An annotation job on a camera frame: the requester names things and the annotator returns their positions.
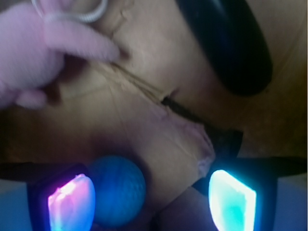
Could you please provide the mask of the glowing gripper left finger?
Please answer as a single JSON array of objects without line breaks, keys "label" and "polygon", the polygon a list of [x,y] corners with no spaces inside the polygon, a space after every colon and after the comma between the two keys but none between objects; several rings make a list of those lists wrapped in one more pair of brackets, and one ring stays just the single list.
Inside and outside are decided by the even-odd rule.
[{"label": "glowing gripper left finger", "polygon": [[83,164],[31,164],[27,184],[32,229],[88,231],[95,189]]}]

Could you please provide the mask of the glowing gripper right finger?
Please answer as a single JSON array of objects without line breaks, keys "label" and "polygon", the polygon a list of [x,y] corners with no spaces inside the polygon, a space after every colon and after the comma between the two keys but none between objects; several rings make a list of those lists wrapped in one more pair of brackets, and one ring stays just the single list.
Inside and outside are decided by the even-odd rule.
[{"label": "glowing gripper right finger", "polygon": [[271,158],[218,159],[193,184],[208,197],[217,230],[273,230],[277,184],[270,174],[272,163]]}]

